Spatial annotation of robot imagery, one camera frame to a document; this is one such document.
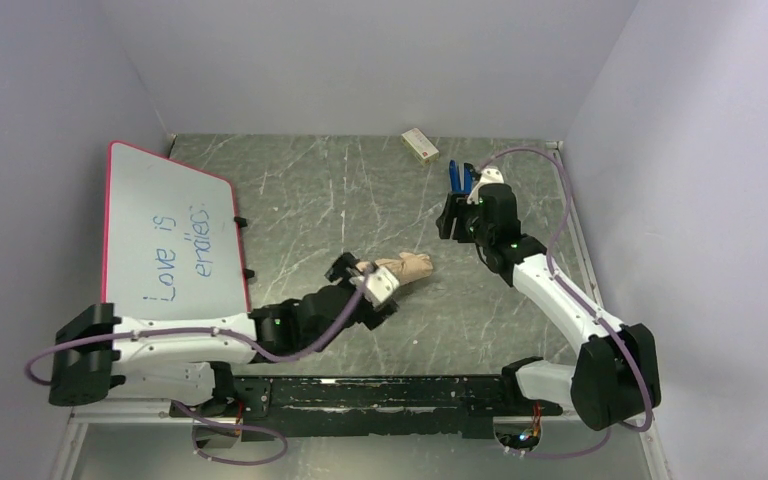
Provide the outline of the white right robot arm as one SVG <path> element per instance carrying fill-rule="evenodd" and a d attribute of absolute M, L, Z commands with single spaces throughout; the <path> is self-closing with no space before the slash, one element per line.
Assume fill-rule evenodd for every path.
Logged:
<path fill-rule="evenodd" d="M 661 402 L 652 332 L 605 312 L 554 267 L 547 248 L 523 232 L 509 185 L 449 194 L 436 226 L 441 239 L 474 245 L 482 263 L 533 302 L 576 355 L 572 366 L 538 357 L 507 365 L 502 376 L 515 395 L 571 409 L 595 431 L 638 415 L 643 429 L 651 425 Z"/>

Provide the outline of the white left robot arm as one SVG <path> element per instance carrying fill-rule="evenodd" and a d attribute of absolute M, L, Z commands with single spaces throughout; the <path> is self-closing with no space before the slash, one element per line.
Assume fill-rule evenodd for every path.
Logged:
<path fill-rule="evenodd" d="M 25 374 L 48 388 L 53 406 L 74 407 L 115 395 L 170 399 L 187 406 L 236 397 L 233 364 L 289 363 L 323 351 L 345 329 L 369 330 L 396 312 L 401 283 L 388 267 L 339 256 L 327 285 L 300 299 L 211 319 L 119 316 L 111 303 L 89 306 L 45 350 L 51 377 Z"/>

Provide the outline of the beige folding umbrella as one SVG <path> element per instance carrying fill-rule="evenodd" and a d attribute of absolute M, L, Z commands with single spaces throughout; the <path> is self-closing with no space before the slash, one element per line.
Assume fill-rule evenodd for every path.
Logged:
<path fill-rule="evenodd" d="M 373 263 L 378 268 L 388 269 L 399 286 L 427 278 L 434 269 L 429 255 L 411 252 L 401 252 L 397 258 L 377 259 Z"/>

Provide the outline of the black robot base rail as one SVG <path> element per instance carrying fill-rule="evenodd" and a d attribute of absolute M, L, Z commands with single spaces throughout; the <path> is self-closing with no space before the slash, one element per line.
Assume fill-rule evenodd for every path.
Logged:
<path fill-rule="evenodd" d="M 562 408 L 528 400 L 500 375 L 373 377 L 238 376 L 229 394 L 195 413 L 255 428 L 243 441 L 261 441 L 263 427 L 290 438 L 458 434 L 492 439 L 504 418 L 525 424 L 533 414 Z"/>

